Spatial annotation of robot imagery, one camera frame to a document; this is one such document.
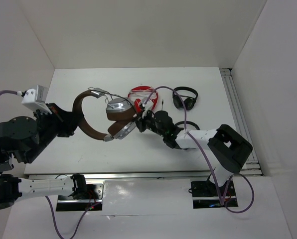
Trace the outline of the brown silver headphones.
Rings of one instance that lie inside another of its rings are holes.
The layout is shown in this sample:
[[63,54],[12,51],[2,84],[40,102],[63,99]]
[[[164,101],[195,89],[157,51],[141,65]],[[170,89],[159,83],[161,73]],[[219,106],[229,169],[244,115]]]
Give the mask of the brown silver headphones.
[[[108,97],[111,99],[105,99],[106,102],[106,115],[109,121],[113,124],[108,128],[107,133],[99,132],[93,129],[86,121],[82,103],[86,97]],[[116,94],[111,94],[100,88],[89,87],[88,90],[80,93],[74,100],[73,112],[82,113],[82,119],[78,123],[79,128],[90,138],[100,141],[112,141],[114,139],[123,139],[136,127],[136,118],[138,113],[135,109],[135,104],[127,97],[122,97]]]

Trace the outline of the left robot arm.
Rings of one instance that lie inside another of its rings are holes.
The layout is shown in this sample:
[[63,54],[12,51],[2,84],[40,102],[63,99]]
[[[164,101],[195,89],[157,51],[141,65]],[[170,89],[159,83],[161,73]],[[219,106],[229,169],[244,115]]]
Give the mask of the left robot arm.
[[12,159],[31,164],[56,137],[74,134],[82,113],[67,112],[55,103],[47,104],[49,113],[34,111],[34,118],[20,116],[0,123],[0,210],[25,199],[61,195],[81,199],[87,194],[84,175],[29,180],[7,174]]

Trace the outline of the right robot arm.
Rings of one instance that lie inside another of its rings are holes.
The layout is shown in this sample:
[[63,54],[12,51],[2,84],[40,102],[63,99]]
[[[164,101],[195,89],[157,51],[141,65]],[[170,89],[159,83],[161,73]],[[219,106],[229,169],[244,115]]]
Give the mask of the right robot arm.
[[172,149],[210,150],[218,160],[213,170],[215,175],[211,175],[206,184],[211,195],[223,191],[228,179],[240,173],[253,151],[253,146],[227,124],[211,130],[185,129],[174,124],[166,111],[148,111],[137,117],[136,125],[140,132],[150,130],[158,134]]

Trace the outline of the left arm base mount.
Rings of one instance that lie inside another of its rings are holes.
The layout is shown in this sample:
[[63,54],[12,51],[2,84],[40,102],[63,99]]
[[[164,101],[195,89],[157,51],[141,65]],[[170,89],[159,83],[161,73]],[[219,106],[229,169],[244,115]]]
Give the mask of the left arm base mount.
[[58,196],[57,212],[101,211],[103,208],[104,182],[87,183],[87,192],[73,198],[72,196]]

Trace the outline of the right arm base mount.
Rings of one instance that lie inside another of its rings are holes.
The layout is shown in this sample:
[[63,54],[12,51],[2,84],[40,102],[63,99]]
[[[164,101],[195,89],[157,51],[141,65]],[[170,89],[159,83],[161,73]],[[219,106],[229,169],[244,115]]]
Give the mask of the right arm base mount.
[[[208,209],[224,207],[220,204],[215,185],[209,181],[191,181],[188,192],[192,195],[193,209]],[[230,181],[225,196],[228,207],[238,207],[233,181]]]

